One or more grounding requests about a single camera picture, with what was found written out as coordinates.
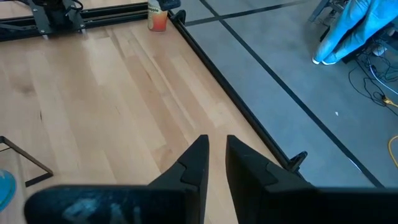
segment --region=black cable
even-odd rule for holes
[[[368,71],[370,71],[370,67],[372,67],[372,70],[373,70],[374,72],[376,71],[375,75],[378,76],[379,78],[381,78],[381,79],[382,79],[384,82],[386,82],[386,83],[388,83],[388,82],[394,82],[394,81],[397,81],[397,80],[398,80],[398,77],[394,77],[394,78],[390,78],[390,79],[388,79],[388,78],[386,77],[386,74],[388,73],[388,70],[389,70],[390,68],[394,68],[393,66],[391,66],[391,63],[390,63],[390,61],[389,61],[387,58],[385,58],[384,56],[381,55],[381,58],[383,59],[383,62],[387,64],[388,68],[387,68],[387,70],[386,70],[386,72],[385,72],[384,75],[379,75],[378,72],[377,72],[376,67],[375,67],[374,65],[372,65],[372,64],[369,64],[369,63],[371,63],[369,56],[372,55],[372,52],[370,52],[370,53],[368,53],[368,54],[365,53],[365,54],[363,54],[363,55],[365,56],[365,59],[366,59],[366,60],[365,60],[365,61],[362,60],[362,63],[364,64],[364,66],[367,68]],[[372,101],[373,101],[374,103],[378,104],[379,106],[386,107],[386,108],[389,109],[391,112],[393,112],[396,116],[398,116],[398,114],[397,114],[393,109],[391,109],[391,108],[389,107],[390,105],[388,105],[388,104],[386,104],[385,102],[383,102],[382,99],[383,99],[384,97],[386,97],[386,96],[385,96],[384,92],[381,90],[381,88],[379,87],[379,85],[377,85],[376,83],[374,83],[374,81],[376,81],[376,79],[374,79],[373,77],[370,77],[370,76],[368,75],[368,73],[363,69],[363,67],[359,64],[358,61],[356,61],[356,63],[361,67],[361,70],[362,70],[362,71],[365,73],[365,75],[367,76],[366,78],[364,78],[364,82],[365,82],[366,80],[370,80],[371,83],[372,83],[374,86],[376,86],[376,87],[380,90],[380,92],[376,92],[376,91],[375,91],[375,92],[372,94],[372,96],[374,97],[374,98],[371,97]],[[370,94],[370,92],[369,92],[368,89],[366,88],[366,83],[364,84],[364,88],[365,88],[366,92],[367,92],[368,94]]]
[[[83,3],[81,3],[79,0],[72,0],[72,1],[80,6],[79,8],[75,8],[77,11],[83,10]]]
[[[385,102],[383,102],[382,99],[385,97],[385,94],[384,94],[383,90],[379,87],[379,85],[377,85],[377,84],[374,82],[375,79],[373,79],[373,78],[371,78],[371,77],[369,76],[369,74],[368,74],[368,73],[365,71],[365,69],[361,66],[361,64],[358,62],[358,60],[356,60],[356,63],[358,64],[358,66],[355,67],[354,69],[352,69],[351,71],[349,71],[349,73],[348,73],[349,84],[351,84],[351,86],[354,88],[354,90],[355,90],[356,92],[358,92],[360,95],[362,95],[363,97],[365,97],[365,98],[367,98],[367,99],[370,99],[373,103],[375,103],[375,104],[378,105],[378,106],[385,107],[385,108],[389,109],[389,110],[390,110],[391,112],[393,112],[396,116],[398,116],[398,114],[397,114],[393,109],[391,109],[391,108],[389,107],[388,104],[386,104]],[[365,73],[365,75],[366,75],[366,77],[363,78],[363,82],[364,82],[363,88],[365,89],[365,91],[366,91],[367,94],[365,94],[365,93],[359,91],[359,90],[354,86],[354,84],[353,84],[353,82],[352,82],[352,80],[351,80],[351,74],[352,74],[352,72],[355,71],[358,67],[361,68],[361,70],[362,70],[362,71]],[[370,81],[379,91],[374,91],[373,93],[371,93],[371,92],[368,90],[368,86],[367,86],[368,81]]]
[[[81,11],[83,10],[83,3],[79,0],[72,0],[73,2],[77,3],[80,7],[76,7],[75,5],[69,6],[68,9],[65,11],[65,16],[68,16],[71,10]]]
[[[372,41],[376,45],[376,47],[378,47],[379,45],[383,46],[382,43],[375,41],[373,37],[372,37]],[[368,63],[367,60],[370,61],[369,57],[371,56],[371,53],[365,54],[365,55],[366,55],[366,62],[363,61],[363,63],[366,65]],[[391,65],[390,61],[386,58],[386,51],[384,51],[383,54],[378,57],[382,60],[383,63],[385,63],[387,65],[387,68],[385,71],[379,72],[379,71],[377,71],[376,67],[372,67],[372,68],[374,68],[373,70],[375,72],[375,75],[378,78],[380,78],[381,80],[383,80],[385,83],[398,81],[398,75],[392,76],[392,77],[387,77],[387,75],[397,73],[398,67]]]

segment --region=blue object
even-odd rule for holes
[[[0,170],[0,212],[7,207],[14,197],[15,189],[14,176],[6,170]]]
[[[396,0],[349,0],[343,13],[319,45],[314,59],[317,62],[326,63],[339,61],[362,46],[368,38],[397,16],[398,1]],[[364,18],[362,24],[336,48],[344,34],[362,18]]]

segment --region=white shoe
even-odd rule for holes
[[[315,65],[319,65],[319,62],[317,62],[314,57],[312,56],[312,63],[314,63]]]
[[[324,61],[322,61],[322,64],[324,64],[324,65],[334,65],[336,62],[333,62],[333,63],[326,63],[326,62],[324,62]]]

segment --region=bottle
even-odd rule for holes
[[[162,11],[157,0],[148,0],[148,28],[151,31],[166,30],[167,11]]]

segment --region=wooden table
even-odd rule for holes
[[[2,2],[0,14],[2,4],[14,16],[25,10]],[[54,170],[54,177],[27,188],[29,195],[55,184],[148,184],[208,134],[205,222],[237,222],[225,173],[226,135],[276,160],[167,25],[162,33],[138,21],[0,43],[0,135]],[[22,165],[26,179],[41,172]]]

